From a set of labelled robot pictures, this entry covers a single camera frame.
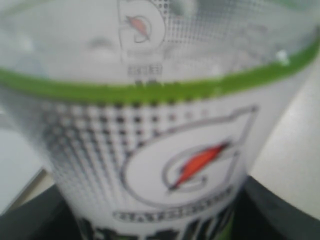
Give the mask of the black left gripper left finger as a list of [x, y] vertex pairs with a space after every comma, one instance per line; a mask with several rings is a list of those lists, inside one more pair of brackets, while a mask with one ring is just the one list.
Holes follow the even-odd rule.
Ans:
[[58, 188], [51, 186], [0, 217], [2, 240], [80, 240], [76, 220]]

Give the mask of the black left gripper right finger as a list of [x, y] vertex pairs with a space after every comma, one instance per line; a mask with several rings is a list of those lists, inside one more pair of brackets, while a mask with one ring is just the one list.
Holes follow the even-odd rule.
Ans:
[[233, 240], [318, 240], [320, 221], [281, 199], [253, 177], [238, 197]]

